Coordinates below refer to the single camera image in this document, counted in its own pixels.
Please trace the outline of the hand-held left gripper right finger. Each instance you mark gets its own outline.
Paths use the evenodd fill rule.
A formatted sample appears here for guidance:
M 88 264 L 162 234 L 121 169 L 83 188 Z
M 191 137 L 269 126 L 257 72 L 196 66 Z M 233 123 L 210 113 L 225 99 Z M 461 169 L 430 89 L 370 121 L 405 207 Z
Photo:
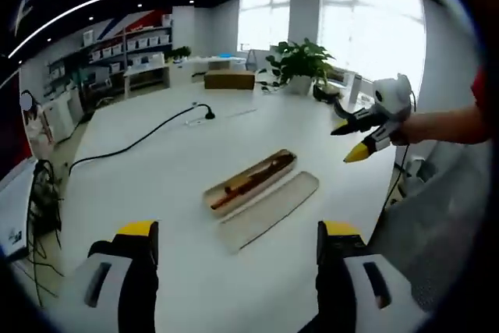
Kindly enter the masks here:
M 415 332 L 424 322 L 410 282 L 341 221 L 317 224 L 317 307 L 318 332 Z

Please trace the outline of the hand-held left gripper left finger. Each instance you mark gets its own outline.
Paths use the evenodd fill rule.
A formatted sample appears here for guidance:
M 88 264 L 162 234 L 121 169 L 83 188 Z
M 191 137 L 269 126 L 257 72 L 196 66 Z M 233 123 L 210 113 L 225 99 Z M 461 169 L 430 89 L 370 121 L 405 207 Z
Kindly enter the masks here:
M 136 221 L 92 244 L 64 278 L 59 332 L 154 332 L 159 279 L 157 221 Z

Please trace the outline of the person's right hand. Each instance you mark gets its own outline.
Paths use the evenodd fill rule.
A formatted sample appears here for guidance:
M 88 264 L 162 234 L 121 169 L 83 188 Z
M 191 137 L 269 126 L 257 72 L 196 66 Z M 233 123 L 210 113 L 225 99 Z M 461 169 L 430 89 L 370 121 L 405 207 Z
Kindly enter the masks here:
M 395 146 L 408 146 L 423 141 L 425 132 L 426 120 L 424 114 L 415 114 L 408 117 L 390 135 L 390 140 Z

